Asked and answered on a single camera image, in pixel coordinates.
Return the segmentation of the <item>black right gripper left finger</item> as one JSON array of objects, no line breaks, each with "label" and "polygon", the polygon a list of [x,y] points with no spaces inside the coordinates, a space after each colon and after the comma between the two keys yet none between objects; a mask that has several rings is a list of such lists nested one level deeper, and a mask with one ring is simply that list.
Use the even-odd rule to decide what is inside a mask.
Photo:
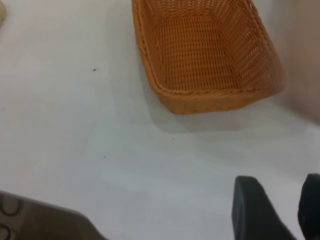
[{"label": "black right gripper left finger", "polygon": [[294,240],[259,181],[237,176],[234,182],[232,225],[236,240]]}]

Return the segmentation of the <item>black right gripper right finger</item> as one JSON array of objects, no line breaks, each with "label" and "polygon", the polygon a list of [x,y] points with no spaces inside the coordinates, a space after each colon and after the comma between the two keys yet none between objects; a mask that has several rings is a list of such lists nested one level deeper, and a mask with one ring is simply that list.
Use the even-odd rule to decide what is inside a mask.
[{"label": "black right gripper right finger", "polygon": [[307,175],[301,189],[298,222],[305,240],[320,239],[320,174]]}]

